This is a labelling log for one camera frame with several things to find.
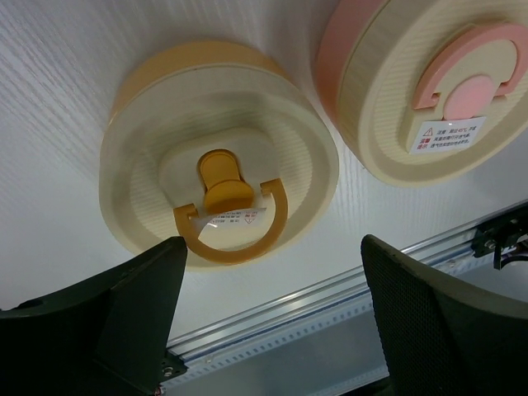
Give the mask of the cream lid orange knob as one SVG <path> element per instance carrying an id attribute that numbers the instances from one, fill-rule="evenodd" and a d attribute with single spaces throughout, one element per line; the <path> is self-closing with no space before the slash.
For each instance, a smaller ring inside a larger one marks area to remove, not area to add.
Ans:
<path id="1" fill-rule="evenodd" d="M 337 187 L 332 136 L 282 74 L 211 64 L 129 76 L 101 146 L 106 226 L 135 254 L 182 237 L 188 265 L 254 262 L 293 243 Z"/>

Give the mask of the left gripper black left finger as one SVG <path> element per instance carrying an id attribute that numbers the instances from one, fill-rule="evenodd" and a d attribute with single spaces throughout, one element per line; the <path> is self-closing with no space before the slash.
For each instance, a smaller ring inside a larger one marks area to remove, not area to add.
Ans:
<path id="1" fill-rule="evenodd" d="M 157 395 L 186 373 L 167 347 L 187 247 L 137 257 L 1 313 L 4 395 Z"/>

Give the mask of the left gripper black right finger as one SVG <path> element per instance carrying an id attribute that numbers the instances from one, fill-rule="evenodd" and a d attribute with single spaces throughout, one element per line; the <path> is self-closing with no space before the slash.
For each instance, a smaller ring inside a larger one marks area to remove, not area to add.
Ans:
<path id="1" fill-rule="evenodd" d="M 397 395 L 525 395 L 527 304 L 431 268 L 373 235 L 361 258 Z"/>

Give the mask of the cream lid pink knob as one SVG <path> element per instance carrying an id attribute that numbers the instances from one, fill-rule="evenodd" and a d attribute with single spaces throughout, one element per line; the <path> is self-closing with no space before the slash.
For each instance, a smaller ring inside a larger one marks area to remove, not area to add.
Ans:
<path id="1" fill-rule="evenodd" d="M 337 128 L 382 182 L 425 186 L 491 158 L 527 126 L 524 1 L 388 1 L 353 47 Z"/>

